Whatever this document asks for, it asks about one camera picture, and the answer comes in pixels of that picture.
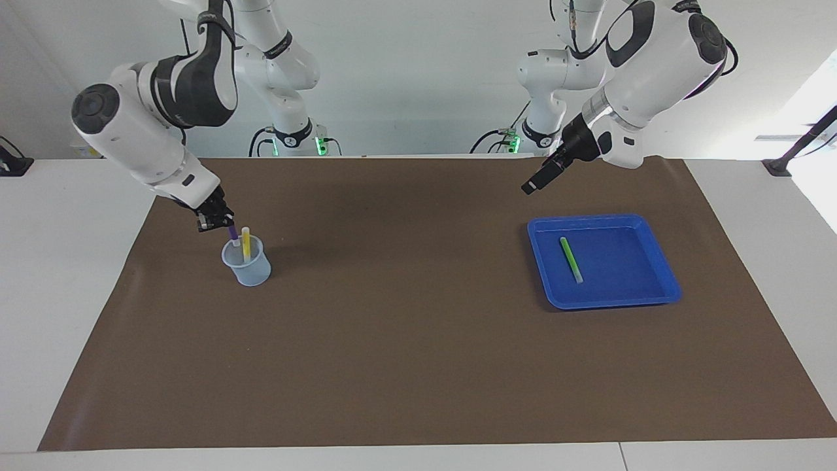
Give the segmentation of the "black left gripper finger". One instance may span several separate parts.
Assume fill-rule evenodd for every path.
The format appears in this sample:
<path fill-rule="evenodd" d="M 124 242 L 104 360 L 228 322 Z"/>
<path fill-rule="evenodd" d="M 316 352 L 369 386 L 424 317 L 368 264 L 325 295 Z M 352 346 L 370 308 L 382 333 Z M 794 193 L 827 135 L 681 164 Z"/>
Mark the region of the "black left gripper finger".
<path fill-rule="evenodd" d="M 529 196 L 535 191 L 543 190 L 548 184 L 559 178 L 567 169 L 567 158 L 548 158 L 543 162 L 538 172 L 521 185 L 521 190 Z"/>

